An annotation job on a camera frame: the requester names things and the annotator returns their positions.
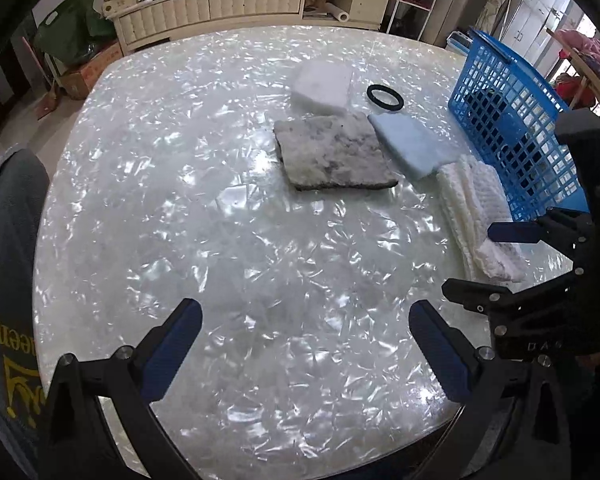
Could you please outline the white waffle towel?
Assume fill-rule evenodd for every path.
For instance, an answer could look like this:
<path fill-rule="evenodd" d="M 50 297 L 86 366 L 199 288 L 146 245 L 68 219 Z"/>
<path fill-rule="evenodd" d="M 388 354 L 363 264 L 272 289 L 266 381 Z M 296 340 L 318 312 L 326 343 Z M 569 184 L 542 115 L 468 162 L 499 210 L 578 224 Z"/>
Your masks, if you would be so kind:
<path fill-rule="evenodd" d="M 519 245 L 494 242 L 488 235 L 491 224 L 512 220 L 495 169 L 463 155 L 440 167 L 437 181 L 468 280 L 495 285 L 522 282 L 527 263 Z"/>

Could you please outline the light blue sponge cloth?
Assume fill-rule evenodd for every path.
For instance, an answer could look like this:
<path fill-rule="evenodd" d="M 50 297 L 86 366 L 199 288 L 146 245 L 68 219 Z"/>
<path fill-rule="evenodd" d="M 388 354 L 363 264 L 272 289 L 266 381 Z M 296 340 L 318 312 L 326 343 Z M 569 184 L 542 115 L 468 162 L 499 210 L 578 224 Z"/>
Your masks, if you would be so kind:
<path fill-rule="evenodd" d="M 415 180 L 456 162 L 462 152 L 439 138 L 419 120 L 403 114 L 369 114 L 378 139 Z"/>

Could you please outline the grey marbled cloth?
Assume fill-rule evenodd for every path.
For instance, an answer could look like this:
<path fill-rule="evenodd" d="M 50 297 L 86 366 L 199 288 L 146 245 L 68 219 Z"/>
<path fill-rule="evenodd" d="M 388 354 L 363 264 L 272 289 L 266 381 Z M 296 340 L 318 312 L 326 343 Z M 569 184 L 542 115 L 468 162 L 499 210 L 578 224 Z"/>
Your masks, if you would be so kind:
<path fill-rule="evenodd" d="M 363 114 L 279 120 L 273 132 L 286 177 L 299 191 L 383 190 L 398 184 Z"/>

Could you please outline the white foam sponge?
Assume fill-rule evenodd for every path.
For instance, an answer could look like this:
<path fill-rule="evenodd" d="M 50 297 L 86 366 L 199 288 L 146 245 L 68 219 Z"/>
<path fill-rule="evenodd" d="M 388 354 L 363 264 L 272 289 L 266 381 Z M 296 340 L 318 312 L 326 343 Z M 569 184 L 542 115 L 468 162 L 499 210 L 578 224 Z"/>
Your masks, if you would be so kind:
<path fill-rule="evenodd" d="M 342 115 L 349 105 L 352 74 L 352 68 L 340 62 L 303 62 L 291 78 L 291 102 L 308 113 Z"/>

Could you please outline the blue plastic basket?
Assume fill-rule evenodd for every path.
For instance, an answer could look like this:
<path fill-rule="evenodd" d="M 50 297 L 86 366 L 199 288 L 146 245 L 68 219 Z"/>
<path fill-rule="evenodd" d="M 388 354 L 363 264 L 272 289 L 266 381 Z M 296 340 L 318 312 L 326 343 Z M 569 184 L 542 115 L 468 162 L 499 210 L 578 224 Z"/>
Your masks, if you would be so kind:
<path fill-rule="evenodd" d="M 481 30 L 469 37 L 449 110 L 498 173 L 513 219 L 532 220 L 554 207 L 587 212 L 576 166 L 555 136 L 565 102 L 514 50 Z"/>

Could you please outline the pile of clothes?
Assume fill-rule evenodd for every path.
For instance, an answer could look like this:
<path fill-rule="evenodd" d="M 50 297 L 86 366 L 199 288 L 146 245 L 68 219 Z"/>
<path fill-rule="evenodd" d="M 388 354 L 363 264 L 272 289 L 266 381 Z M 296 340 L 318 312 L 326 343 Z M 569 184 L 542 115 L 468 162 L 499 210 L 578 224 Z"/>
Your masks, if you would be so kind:
<path fill-rule="evenodd" d="M 575 108 L 582 101 L 586 89 L 590 89 L 596 99 L 591 110 L 600 107 L 600 39 L 588 38 L 574 29 L 557 32 L 547 29 L 546 32 L 560 45 L 559 57 L 567 61 L 580 78 L 577 90 L 568 101 L 569 107 Z"/>

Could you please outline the white blue plastic bin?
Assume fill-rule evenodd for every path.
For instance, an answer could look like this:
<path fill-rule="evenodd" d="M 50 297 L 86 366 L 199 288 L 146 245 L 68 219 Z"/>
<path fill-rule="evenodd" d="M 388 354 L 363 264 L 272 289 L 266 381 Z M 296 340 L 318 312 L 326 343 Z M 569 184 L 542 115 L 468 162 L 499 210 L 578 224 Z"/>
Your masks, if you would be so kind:
<path fill-rule="evenodd" d="M 458 55 L 467 56 L 471 49 L 472 39 L 459 30 L 453 30 L 445 40 L 445 49 Z"/>

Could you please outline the grey chair with lace cover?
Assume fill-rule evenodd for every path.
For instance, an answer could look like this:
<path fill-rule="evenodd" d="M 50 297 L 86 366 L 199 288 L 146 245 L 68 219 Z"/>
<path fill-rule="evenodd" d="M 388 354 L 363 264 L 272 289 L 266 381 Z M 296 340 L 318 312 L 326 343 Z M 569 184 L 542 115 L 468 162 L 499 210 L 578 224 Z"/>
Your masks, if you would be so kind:
<path fill-rule="evenodd" d="M 33 335 L 33 267 L 50 178 L 27 148 L 0 160 L 0 443 L 27 479 L 38 476 L 45 396 Z"/>

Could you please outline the cream TV cabinet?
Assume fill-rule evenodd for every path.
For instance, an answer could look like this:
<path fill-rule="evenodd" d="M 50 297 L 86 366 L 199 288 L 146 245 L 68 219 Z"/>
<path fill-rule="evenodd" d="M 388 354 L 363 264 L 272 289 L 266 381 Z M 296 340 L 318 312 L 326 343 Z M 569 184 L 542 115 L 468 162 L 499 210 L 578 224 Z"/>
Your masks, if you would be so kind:
<path fill-rule="evenodd" d="M 350 15 L 339 23 L 330 2 Z M 389 0 L 147 0 L 111 17 L 122 53 L 161 41 L 244 27 L 310 25 L 380 29 Z"/>

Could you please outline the paper roll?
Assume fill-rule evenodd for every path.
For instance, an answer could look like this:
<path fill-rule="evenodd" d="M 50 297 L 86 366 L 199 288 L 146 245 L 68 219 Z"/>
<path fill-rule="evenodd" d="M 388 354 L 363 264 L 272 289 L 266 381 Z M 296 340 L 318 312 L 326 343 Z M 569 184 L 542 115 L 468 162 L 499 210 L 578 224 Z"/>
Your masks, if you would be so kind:
<path fill-rule="evenodd" d="M 324 4 L 325 12 L 339 23 L 347 23 L 350 20 L 350 15 L 347 11 L 340 9 L 336 4 L 326 2 Z"/>

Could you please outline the cardboard box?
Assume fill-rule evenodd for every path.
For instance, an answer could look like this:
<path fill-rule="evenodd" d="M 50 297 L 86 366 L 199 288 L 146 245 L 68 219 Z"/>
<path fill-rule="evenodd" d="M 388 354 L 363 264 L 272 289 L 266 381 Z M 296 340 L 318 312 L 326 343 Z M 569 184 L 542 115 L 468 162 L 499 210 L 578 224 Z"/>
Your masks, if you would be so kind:
<path fill-rule="evenodd" d="M 85 64 L 65 72 L 59 78 L 59 84 L 71 99 L 85 100 L 106 68 L 120 58 L 122 58 L 120 44 L 114 41 Z"/>

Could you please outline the green shopping bag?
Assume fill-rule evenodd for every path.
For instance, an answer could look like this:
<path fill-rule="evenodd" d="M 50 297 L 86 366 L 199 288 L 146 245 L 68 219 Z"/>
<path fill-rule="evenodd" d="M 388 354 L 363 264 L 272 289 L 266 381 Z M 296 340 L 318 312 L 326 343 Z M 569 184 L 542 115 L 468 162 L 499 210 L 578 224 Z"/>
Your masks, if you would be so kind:
<path fill-rule="evenodd" d="M 80 66 L 116 38 L 114 24 L 94 9 L 95 0 L 64 0 L 38 25 L 36 50 L 68 67 Z"/>

